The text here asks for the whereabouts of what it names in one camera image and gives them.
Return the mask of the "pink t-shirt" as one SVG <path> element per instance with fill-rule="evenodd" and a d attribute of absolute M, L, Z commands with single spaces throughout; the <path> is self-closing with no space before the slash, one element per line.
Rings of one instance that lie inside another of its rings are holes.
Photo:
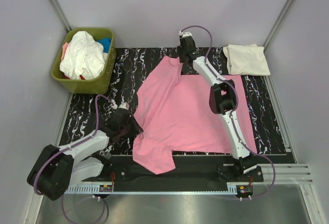
<path fill-rule="evenodd" d="M 181 69 L 179 59 L 165 56 L 137 91 L 134 117 L 143 133 L 134 140 L 133 160 L 154 174 L 175 169 L 173 151 L 232 152 L 224 121 L 210 109 L 210 86 Z"/>

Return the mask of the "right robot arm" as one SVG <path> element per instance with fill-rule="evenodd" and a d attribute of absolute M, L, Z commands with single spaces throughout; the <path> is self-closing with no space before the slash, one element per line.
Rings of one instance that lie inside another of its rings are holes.
<path fill-rule="evenodd" d="M 235 159 L 233 174 L 239 181 L 245 181 L 257 168 L 253 159 L 254 152 L 247 146 L 242 129 L 237 118 L 239 97 L 235 90 L 234 82 L 226 80 L 211 65 L 207 57 L 195 47 L 177 47 L 181 63 L 189 63 L 210 86 L 209 106 L 214 114 L 219 115 L 224 121 L 229 134 L 232 156 Z"/>

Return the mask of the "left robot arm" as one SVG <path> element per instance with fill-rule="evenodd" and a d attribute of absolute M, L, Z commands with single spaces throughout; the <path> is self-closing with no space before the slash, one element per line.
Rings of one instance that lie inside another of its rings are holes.
<path fill-rule="evenodd" d="M 129 138 L 143 132 L 133 115 L 114 118 L 95 129 L 89 135 L 65 146 L 48 145 L 43 148 L 32 167 L 27 183 L 34 192 L 54 201 L 67 189 L 85 179 L 105 181 L 111 175 L 111 168 L 104 159 L 93 156 L 121 138 Z"/>

